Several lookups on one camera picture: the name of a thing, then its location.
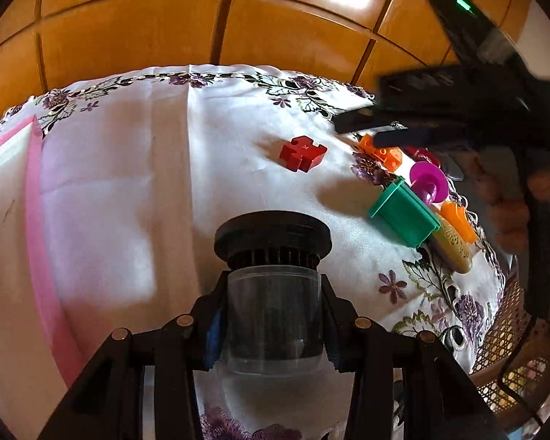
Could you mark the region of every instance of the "red puzzle piece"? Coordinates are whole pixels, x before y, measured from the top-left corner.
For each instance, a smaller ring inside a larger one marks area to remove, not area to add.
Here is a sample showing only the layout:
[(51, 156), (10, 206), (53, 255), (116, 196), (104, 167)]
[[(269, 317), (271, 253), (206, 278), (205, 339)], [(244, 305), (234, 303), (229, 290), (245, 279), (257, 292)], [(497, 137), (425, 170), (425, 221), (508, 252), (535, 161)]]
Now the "red puzzle piece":
[(297, 169), (307, 172), (322, 161), (327, 150), (323, 145), (315, 146), (313, 139), (302, 135), (283, 144), (279, 159), (283, 159), (285, 167), (293, 172)]

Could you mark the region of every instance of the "purple flower embroidery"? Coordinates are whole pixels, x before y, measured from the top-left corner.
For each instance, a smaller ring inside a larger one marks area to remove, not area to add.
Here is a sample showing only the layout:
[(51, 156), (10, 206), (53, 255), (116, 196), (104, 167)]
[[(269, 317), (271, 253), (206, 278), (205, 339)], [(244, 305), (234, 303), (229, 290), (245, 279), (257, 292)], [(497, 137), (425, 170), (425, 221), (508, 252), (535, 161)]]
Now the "purple flower embroidery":
[(438, 299), (438, 302), (431, 305), (431, 322), (438, 323), (440, 330), (446, 329), (449, 326), (447, 316), (452, 313), (452, 310), (446, 306), (442, 299)]
[(278, 105), (280, 107), (291, 107), (291, 102), (289, 99), (285, 99), (283, 97), (271, 98), (271, 101), (275, 101), (273, 102), (273, 105)]
[(318, 82), (313, 78), (305, 76), (295, 76), (291, 78), (302, 89), (318, 89)]
[(252, 434), (251, 440), (301, 440), (301, 433), (275, 424), (257, 430)]
[(207, 86), (207, 80), (197, 73), (191, 73), (191, 75), (189, 76), (189, 84), (191, 87), (199, 89)]
[(9, 116), (15, 115), (22, 109), (22, 107), (23, 107), (23, 104), (19, 104), (19, 105), (15, 105), (14, 107), (11, 107), (10, 110), (8, 111), (8, 115)]
[(183, 84), (187, 84), (189, 81), (189, 75), (188, 74), (172, 74), (169, 76), (169, 84), (172, 84), (174, 86), (181, 86)]
[(69, 89), (65, 89), (64, 91), (53, 89), (43, 98), (43, 107), (45, 109), (53, 109), (58, 105), (67, 104), (69, 102), (68, 95)]
[(83, 107), (80, 109), (80, 112), (82, 113), (83, 111), (88, 111), (89, 113), (92, 111), (92, 109), (98, 107), (98, 101), (95, 101), (94, 103), (92, 102), (89, 102), (87, 107)]
[(281, 425), (271, 425), (250, 434), (242, 422), (232, 420), (219, 408), (200, 416), (204, 440), (301, 440), (301, 433)]
[(352, 173), (361, 180), (373, 182), (373, 185), (387, 186), (396, 176), (381, 167), (379, 161), (363, 153), (352, 153), (355, 164), (352, 165)]
[(351, 93), (356, 94), (357, 96), (363, 97), (365, 99), (368, 98), (368, 94), (362, 87), (353, 86), (352, 84), (345, 84), (344, 85), (346, 89), (348, 89)]
[(474, 300), (470, 293), (460, 296), (455, 308), (466, 337), (478, 348), (478, 338), (485, 320), (485, 309), (480, 302)]
[(379, 273), (379, 279), (383, 282), (383, 286), (379, 288), (379, 293), (391, 293), (391, 302), (393, 304), (397, 304), (397, 296), (401, 299), (407, 299), (407, 296), (403, 292), (403, 288), (407, 286), (407, 283), (405, 281), (396, 281), (393, 270), (388, 271), (388, 278), (383, 273)]
[(226, 416), (215, 407), (200, 416), (204, 440), (248, 440), (248, 432), (238, 420)]
[(208, 78), (204, 78), (199, 73), (190, 73), (190, 74), (172, 74), (169, 76), (169, 84), (174, 86), (181, 86), (183, 84), (189, 83), (191, 87), (202, 88), (207, 86)]

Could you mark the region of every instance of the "screw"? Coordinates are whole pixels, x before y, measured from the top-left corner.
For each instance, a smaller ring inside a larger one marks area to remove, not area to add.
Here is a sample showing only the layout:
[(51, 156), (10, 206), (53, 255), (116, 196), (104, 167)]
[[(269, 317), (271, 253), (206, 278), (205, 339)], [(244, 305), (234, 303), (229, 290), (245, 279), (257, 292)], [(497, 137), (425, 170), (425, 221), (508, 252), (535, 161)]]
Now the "screw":
[(193, 316), (182, 314), (177, 318), (177, 325), (181, 327), (189, 327), (193, 324)]
[(367, 317), (357, 317), (354, 321), (354, 325), (358, 329), (368, 329), (373, 325), (373, 322)]
[(112, 331), (112, 339), (115, 341), (122, 341), (128, 337), (128, 329), (123, 327), (118, 327)]
[(421, 331), (420, 332), (420, 339), (423, 342), (431, 344), (432, 342), (435, 341), (435, 334), (432, 333), (431, 331)]

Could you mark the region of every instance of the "magenta toy spool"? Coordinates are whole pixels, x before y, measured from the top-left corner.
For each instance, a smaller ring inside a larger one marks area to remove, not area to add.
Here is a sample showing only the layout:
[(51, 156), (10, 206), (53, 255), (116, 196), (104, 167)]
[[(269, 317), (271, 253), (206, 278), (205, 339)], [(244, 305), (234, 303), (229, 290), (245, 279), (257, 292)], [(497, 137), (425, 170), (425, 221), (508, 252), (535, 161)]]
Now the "magenta toy spool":
[(444, 173), (429, 162), (417, 162), (409, 172), (411, 190), (427, 206), (446, 200), (450, 191)]

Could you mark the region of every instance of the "table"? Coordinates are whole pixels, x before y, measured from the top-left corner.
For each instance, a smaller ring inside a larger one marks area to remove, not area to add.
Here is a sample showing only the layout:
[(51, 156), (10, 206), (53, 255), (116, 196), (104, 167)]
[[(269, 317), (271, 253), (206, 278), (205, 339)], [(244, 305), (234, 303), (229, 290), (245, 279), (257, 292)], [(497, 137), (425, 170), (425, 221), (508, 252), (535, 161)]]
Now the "table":
[[(0, 415), (17, 438), (36, 437), (114, 328), (156, 329), (189, 312), (225, 266), (215, 230), (255, 210), (325, 222), (333, 249), (319, 271), (337, 295), (388, 330), (441, 334), (468, 371), (505, 276), (472, 212), (479, 241), (466, 275), (367, 219), (387, 174), (354, 137), (336, 135), (330, 117), (372, 104), (361, 88), (325, 78), (204, 65), (80, 81), (6, 111)], [(328, 148), (308, 173), (278, 158), (300, 135)], [(412, 163), (397, 173), (407, 177)], [(453, 184), (450, 198), (465, 203)], [(273, 380), (218, 363), (196, 374), (196, 388), (207, 439), (320, 438), (345, 421), (352, 375), (326, 361), (315, 374)], [(262, 430), (275, 423), (284, 427)]]

